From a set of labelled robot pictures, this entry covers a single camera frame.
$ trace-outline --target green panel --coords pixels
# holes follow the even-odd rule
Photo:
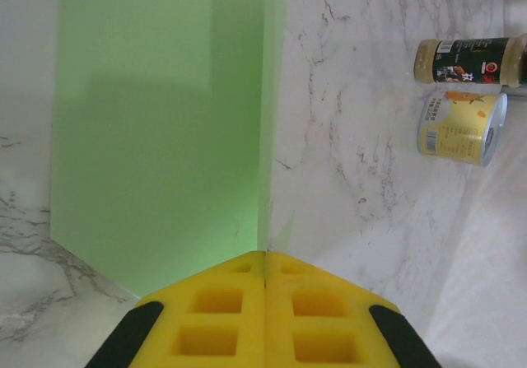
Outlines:
[[[286,26],[286,1],[265,0],[265,31],[263,39],[262,118],[260,136],[260,200],[258,248],[268,247],[271,221],[271,174],[274,158],[274,136],[280,77],[282,49]],[[288,237],[281,237],[282,251],[287,251]]]
[[[51,235],[137,296],[257,247],[264,0],[60,0]]]

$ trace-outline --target spice bottle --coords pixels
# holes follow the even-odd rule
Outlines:
[[[413,74],[428,84],[476,82],[518,87],[527,84],[526,51],[527,34],[495,39],[423,40]]]

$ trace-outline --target yellow plastic piece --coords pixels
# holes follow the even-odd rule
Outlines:
[[[370,315],[387,300],[280,253],[254,251],[155,292],[131,368],[395,368]]]

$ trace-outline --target black rubber edge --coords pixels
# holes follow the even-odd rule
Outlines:
[[[163,304],[157,301],[130,310],[86,368],[128,368],[162,311]]]
[[[441,368],[402,314],[382,305],[371,306],[370,314],[401,368]]]

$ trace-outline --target can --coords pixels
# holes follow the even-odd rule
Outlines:
[[[487,166],[500,141],[507,95],[434,91],[417,132],[421,154]]]

